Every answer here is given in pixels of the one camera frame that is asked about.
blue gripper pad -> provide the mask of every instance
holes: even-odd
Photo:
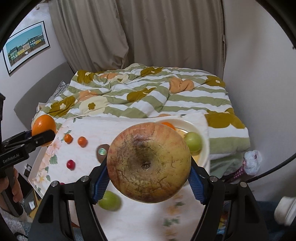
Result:
[[[200,203],[204,205],[204,202],[206,200],[206,197],[204,195],[204,185],[200,180],[199,175],[196,173],[193,167],[191,167],[191,170],[188,176],[188,181],[195,199],[199,200]]]
[[[93,196],[93,200],[95,201],[95,203],[97,203],[99,200],[103,198],[109,181],[110,181],[110,178],[109,178],[107,166],[105,166],[95,184],[94,196]]]

plate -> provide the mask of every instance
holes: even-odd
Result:
[[[199,131],[199,129],[194,124],[192,124],[189,121],[170,118],[170,119],[162,119],[161,121],[157,121],[156,123],[163,123],[163,122],[171,123],[176,128],[176,131],[182,136],[184,136],[185,133],[188,133],[188,132],[195,132],[202,137],[201,151],[199,153],[196,153],[196,152],[191,153],[191,155],[199,166],[205,167],[210,154],[210,145],[209,145],[208,138],[201,131]]]

cherry tomato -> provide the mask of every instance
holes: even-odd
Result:
[[[78,145],[80,145],[81,147],[86,147],[88,143],[85,137],[79,137],[77,142],[78,142]]]
[[[73,171],[75,169],[75,162],[73,160],[69,160],[67,161],[67,168],[70,169],[71,171]]]
[[[70,135],[70,134],[66,134],[64,136],[64,141],[67,143],[67,144],[70,144],[72,141],[73,141],[73,137]]]
[[[168,126],[168,127],[170,127],[170,128],[172,128],[172,129],[175,130],[175,127],[171,123],[169,123],[169,122],[162,122],[162,124],[163,125],[166,125],[166,126]]]

black gripper frame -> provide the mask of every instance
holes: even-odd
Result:
[[[75,183],[52,182],[38,208],[29,241],[74,240],[68,200],[74,200],[84,241],[107,241],[93,209],[94,185],[106,165],[95,167],[89,176]],[[228,184],[209,176],[204,168],[192,163],[202,176],[208,197],[200,222],[191,241],[214,241],[224,201],[231,201],[223,241],[268,241],[268,231],[257,202],[246,183]]]
[[[0,178],[8,177],[9,187],[2,191],[2,196],[10,212],[15,217],[23,214],[19,202],[13,201],[12,187],[15,183],[13,166],[29,158],[29,153],[36,147],[52,141],[55,133],[52,130],[32,136],[31,131],[24,131],[1,143],[0,149]]]

wall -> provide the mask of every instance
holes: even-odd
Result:
[[[4,101],[2,120],[3,140],[26,130],[25,126],[21,123],[13,111],[13,108],[19,99],[39,79],[66,61],[54,33],[48,3],[42,3],[38,6],[40,7],[39,10],[33,9],[19,24],[15,32],[18,32],[34,23],[44,21],[50,47],[32,57],[11,76],[7,73],[2,52],[0,55],[0,92],[6,97],[6,100]],[[30,154],[28,163],[31,165],[34,163],[38,151],[39,149]],[[16,165],[17,170],[21,174],[24,172],[24,165],[24,163]]]
[[[255,0],[224,0],[224,80],[236,114],[263,155],[260,173],[296,152],[296,51]],[[296,196],[296,160],[250,184],[257,200]]]

